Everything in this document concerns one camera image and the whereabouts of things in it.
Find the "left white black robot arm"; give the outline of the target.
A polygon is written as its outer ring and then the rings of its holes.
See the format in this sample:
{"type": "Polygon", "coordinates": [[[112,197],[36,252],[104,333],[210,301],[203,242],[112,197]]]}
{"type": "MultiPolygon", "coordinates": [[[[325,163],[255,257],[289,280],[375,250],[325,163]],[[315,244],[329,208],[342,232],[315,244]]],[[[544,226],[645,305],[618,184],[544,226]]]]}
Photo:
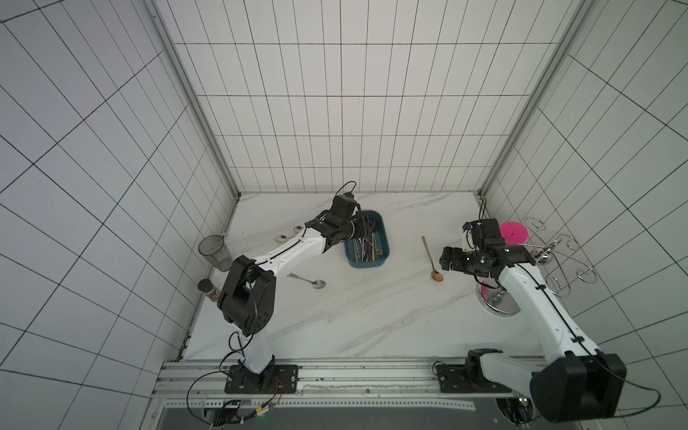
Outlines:
{"type": "Polygon", "coordinates": [[[382,222],[361,212],[342,218],[324,211],[272,252],[236,258],[218,299],[223,318],[239,331],[242,356],[236,365],[220,369],[227,376],[225,392],[295,392],[298,366],[278,365],[259,335],[274,314],[279,277],[340,243],[358,242],[379,262],[384,255],[382,230],[382,222]]]}

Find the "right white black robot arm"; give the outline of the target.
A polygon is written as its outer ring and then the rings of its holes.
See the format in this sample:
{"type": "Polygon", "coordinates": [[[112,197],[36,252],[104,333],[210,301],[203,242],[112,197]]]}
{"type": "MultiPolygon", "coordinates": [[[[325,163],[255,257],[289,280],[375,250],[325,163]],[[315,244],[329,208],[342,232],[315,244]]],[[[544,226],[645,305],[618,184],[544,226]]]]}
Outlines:
{"type": "Polygon", "coordinates": [[[464,371],[468,383],[522,394],[551,423],[614,417],[625,364],[618,355],[603,353],[573,322],[525,247],[446,247],[440,265],[445,271],[496,279],[515,299],[546,360],[545,367],[536,367],[497,349],[474,349],[464,371]]]}

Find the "rose gold long spoon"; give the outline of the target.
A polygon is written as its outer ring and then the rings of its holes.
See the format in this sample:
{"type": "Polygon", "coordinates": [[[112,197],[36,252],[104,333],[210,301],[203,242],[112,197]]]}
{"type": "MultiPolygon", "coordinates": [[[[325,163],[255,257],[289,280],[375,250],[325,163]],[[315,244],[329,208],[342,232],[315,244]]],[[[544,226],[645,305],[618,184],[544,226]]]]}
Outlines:
{"type": "Polygon", "coordinates": [[[432,269],[431,278],[436,282],[442,282],[444,280],[444,276],[437,270],[437,268],[435,268],[435,261],[433,260],[433,256],[430,252],[426,237],[422,236],[421,239],[422,239],[424,248],[426,249],[427,256],[428,256],[430,263],[431,263],[431,269],[432,269]]]}

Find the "small ornate silver spoon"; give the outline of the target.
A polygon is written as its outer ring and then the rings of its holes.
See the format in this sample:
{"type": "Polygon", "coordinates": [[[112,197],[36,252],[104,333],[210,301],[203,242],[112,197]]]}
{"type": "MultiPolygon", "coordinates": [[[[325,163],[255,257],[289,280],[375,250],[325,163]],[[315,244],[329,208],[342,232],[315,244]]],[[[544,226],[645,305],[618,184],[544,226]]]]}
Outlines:
{"type": "Polygon", "coordinates": [[[319,280],[315,279],[314,281],[311,281],[311,280],[303,278],[303,277],[301,277],[295,273],[290,273],[288,275],[288,277],[292,278],[292,279],[299,280],[299,281],[304,281],[304,282],[308,283],[309,285],[311,285],[316,290],[321,290],[322,288],[326,287],[326,282],[323,281],[322,279],[319,279],[319,280]]]}

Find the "teal plastic storage box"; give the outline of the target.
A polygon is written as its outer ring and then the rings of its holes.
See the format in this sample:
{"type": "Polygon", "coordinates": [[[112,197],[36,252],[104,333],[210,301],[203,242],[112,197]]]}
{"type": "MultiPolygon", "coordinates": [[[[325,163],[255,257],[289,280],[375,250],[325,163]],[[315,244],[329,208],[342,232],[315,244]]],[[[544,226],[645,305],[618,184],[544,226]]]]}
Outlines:
{"type": "Polygon", "coordinates": [[[345,256],[355,269],[368,269],[382,266],[390,255],[389,240],[383,217],[377,211],[361,211],[363,221],[360,238],[348,240],[345,256]]]}

